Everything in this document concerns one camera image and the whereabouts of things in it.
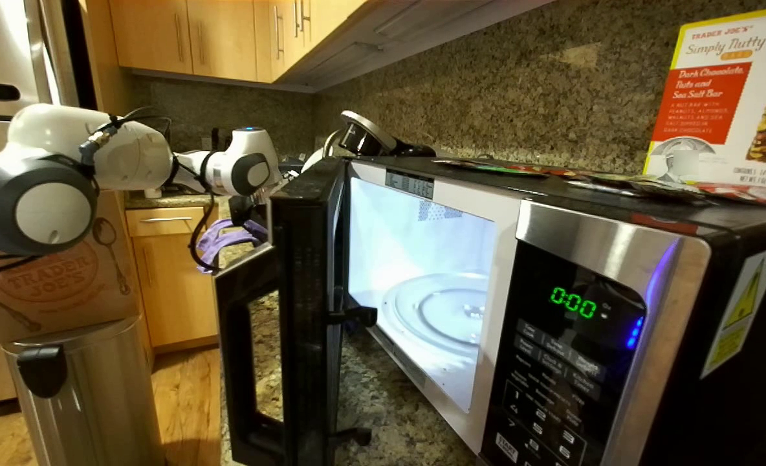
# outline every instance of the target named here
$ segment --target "microwave door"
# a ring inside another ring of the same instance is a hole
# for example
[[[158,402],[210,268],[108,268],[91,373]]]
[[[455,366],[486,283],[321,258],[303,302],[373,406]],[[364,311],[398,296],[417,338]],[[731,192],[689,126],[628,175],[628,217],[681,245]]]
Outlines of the microwave door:
[[[268,199],[272,245],[218,276],[219,350],[232,457],[244,464],[329,466],[337,429],[342,325],[347,311],[347,161],[325,158]],[[259,300],[279,302],[281,421],[259,411],[254,325]]]

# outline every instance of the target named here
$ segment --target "wooden floor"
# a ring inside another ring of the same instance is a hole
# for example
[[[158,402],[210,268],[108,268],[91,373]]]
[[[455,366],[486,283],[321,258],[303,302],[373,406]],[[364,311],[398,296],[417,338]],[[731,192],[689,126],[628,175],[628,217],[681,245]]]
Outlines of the wooden floor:
[[[218,466],[219,351],[193,350],[158,356],[152,390],[167,466]],[[0,466],[35,466],[15,402],[0,403]]]

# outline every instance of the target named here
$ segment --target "microwave handle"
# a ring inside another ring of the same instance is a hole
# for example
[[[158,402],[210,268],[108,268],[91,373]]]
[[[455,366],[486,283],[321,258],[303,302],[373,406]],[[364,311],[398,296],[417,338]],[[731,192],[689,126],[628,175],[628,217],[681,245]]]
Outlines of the microwave handle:
[[[250,302],[279,289],[272,245],[214,274],[231,450],[244,464],[285,464],[281,421],[255,406]]]

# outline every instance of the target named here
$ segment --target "microwave control panel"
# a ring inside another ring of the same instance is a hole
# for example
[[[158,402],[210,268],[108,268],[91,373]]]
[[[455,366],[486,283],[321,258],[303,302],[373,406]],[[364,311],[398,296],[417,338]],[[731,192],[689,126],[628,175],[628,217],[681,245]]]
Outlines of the microwave control panel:
[[[634,289],[517,243],[480,457],[599,464],[645,318]]]

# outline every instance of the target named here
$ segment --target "upper cabinet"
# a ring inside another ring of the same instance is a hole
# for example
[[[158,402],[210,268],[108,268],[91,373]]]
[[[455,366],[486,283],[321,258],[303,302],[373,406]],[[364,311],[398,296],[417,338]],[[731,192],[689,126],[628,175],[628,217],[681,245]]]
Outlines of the upper cabinet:
[[[123,68],[266,81],[255,54],[260,0],[110,0]]]
[[[548,0],[110,0],[135,69],[321,91]]]

